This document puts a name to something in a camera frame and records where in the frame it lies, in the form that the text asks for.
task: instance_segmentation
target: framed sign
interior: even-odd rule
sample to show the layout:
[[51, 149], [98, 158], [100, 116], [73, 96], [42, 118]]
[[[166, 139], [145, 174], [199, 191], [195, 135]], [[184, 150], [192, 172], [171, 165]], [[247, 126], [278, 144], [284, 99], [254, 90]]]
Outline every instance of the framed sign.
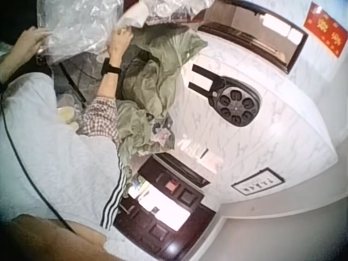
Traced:
[[285, 183], [285, 179], [267, 167], [240, 182], [234, 183], [231, 187], [248, 196], [274, 188], [283, 183]]
[[312, 2], [304, 23], [304, 27], [326, 45], [336, 57], [340, 57], [348, 39], [348, 32], [335, 19], [321, 6]]

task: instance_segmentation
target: striped sleeve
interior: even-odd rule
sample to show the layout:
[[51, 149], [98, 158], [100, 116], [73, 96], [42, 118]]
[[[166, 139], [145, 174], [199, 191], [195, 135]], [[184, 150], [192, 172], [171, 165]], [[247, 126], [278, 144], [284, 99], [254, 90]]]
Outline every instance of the striped sleeve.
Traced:
[[102, 213], [102, 220], [100, 223], [100, 226], [103, 228], [106, 228], [108, 230], [111, 229], [111, 226], [114, 223], [114, 220], [117, 215], [117, 210], [119, 208], [123, 192], [125, 190], [125, 185], [126, 185], [126, 175], [123, 171], [123, 165], [122, 161], [120, 159], [119, 153], [117, 153], [117, 157], [119, 158], [119, 171], [120, 175], [117, 180], [117, 185], [115, 189], [112, 191], [109, 200], [105, 204], [103, 208], [103, 213]]
[[96, 97], [85, 110], [78, 134], [86, 136], [105, 136], [118, 147], [117, 109], [113, 98]]

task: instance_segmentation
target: green fabric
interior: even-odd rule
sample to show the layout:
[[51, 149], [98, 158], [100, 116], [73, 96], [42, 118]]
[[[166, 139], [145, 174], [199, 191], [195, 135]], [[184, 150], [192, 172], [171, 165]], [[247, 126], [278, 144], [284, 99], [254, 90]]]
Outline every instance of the green fabric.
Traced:
[[[129, 64], [122, 83], [125, 101], [117, 101], [119, 114], [119, 154], [128, 177], [131, 157], [166, 152], [174, 148], [175, 136], [170, 130], [168, 114], [176, 94], [176, 81], [182, 66], [207, 43], [188, 27], [158, 24], [133, 29], [132, 45], [142, 51]], [[167, 129], [170, 137], [162, 146], [151, 138]]]
[[132, 44], [147, 55], [142, 53], [130, 64], [123, 82], [123, 97], [163, 119], [173, 105], [182, 66], [207, 43], [188, 27], [175, 24], [134, 29], [133, 33]]

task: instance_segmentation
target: plastic bag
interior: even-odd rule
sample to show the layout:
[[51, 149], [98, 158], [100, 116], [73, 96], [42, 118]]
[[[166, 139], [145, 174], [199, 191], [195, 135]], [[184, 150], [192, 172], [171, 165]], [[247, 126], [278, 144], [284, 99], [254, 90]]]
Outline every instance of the plastic bag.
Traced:
[[214, 0], [141, 0], [149, 8], [147, 24], [189, 22]]
[[74, 107], [75, 100], [71, 94], [61, 94], [57, 97], [57, 108], [61, 107]]
[[101, 53], [123, 12], [123, 0], [38, 0], [38, 25], [52, 31], [49, 64], [82, 52]]

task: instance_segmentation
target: plaid shirt sleeve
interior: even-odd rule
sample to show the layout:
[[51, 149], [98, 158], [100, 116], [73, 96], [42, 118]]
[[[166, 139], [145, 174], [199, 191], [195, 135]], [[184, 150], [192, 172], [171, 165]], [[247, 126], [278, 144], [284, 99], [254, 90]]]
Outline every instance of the plaid shirt sleeve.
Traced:
[[96, 97], [82, 115], [78, 134], [105, 136], [112, 139], [118, 147], [116, 100], [102, 96]]

